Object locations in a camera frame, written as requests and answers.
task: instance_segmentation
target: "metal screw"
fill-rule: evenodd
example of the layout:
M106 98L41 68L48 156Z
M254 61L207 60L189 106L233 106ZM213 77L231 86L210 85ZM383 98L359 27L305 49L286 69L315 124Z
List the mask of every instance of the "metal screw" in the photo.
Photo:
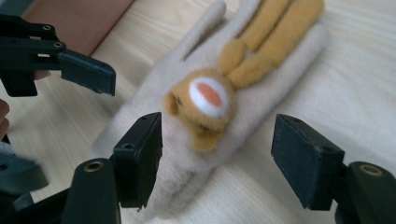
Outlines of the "metal screw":
M368 175L381 176L384 174L380 169L369 164L363 164L359 168L361 168L361 170Z
M43 30L50 30L51 27L49 25L43 25Z
M56 42L55 44L53 44L53 47L55 48L61 48L63 46L63 44L61 42Z
M95 172L95 171L102 169L104 166L105 166L105 164L102 161L93 161L93 162L84 166L84 171L85 172Z

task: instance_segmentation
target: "wooden table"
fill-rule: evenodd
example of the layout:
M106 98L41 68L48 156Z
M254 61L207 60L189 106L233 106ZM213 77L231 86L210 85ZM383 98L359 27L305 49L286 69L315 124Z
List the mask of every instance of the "wooden table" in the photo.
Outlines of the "wooden table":
M51 183L33 193L36 201L69 187L95 137L211 2L135 1L93 54L117 71L115 97L64 81L58 72L37 81L37 97L10 98L0 91L10 104L8 135L15 150L38 161ZM226 2L231 16L238 0ZM325 50L174 222L334 223L333 210L304 210L275 166L270 150L276 113L327 136L346 152L346 164L369 161L396 174L396 4L327 0L321 19L330 31Z

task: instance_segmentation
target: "plush toy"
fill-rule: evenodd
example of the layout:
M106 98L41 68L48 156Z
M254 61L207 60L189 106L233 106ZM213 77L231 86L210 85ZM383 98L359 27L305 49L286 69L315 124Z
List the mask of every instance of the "plush toy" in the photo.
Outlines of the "plush toy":
M188 206L318 57L327 37L315 22L321 8L317 0L241 0L227 21L217 1L156 62L92 145L92 157L108 158L138 118L163 113L163 157L148 206L121 209L122 223L176 217ZM191 135L206 150L193 147Z
M262 79L294 49L323 9L322 0L266 0L213 68L193 71L165 96L168 113L190 132L192 145L211 150L235 111L234 92Z

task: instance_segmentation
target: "plush face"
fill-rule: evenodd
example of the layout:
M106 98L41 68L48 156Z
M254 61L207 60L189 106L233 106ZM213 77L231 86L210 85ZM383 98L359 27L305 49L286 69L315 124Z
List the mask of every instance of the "plush face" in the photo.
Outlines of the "plush face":
M213 149L235 110L228 79L214 69L196 71L177 83L165 98L171 115L177 116L202 150Z

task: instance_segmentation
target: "screw hole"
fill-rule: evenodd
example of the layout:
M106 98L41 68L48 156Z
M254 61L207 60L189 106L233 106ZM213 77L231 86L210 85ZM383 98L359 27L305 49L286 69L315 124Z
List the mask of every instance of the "screw hole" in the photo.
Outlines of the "screw hole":
M328 152L333 151L332 147L322 147L322 148L323 148L323 150L328 151Z
M84 166L84 171L85 172L95 172L95 171L102 169L102 167L104 167L104 166L105 166L105 164L102 161L93 161L93 162L87 164L86 166Z
M7 165L5 165L5 164L0 165L0 171L5 171L6 169L8 169Z
M134 144L127 143L127 144L122 145L121 147L122 148L134 148Z

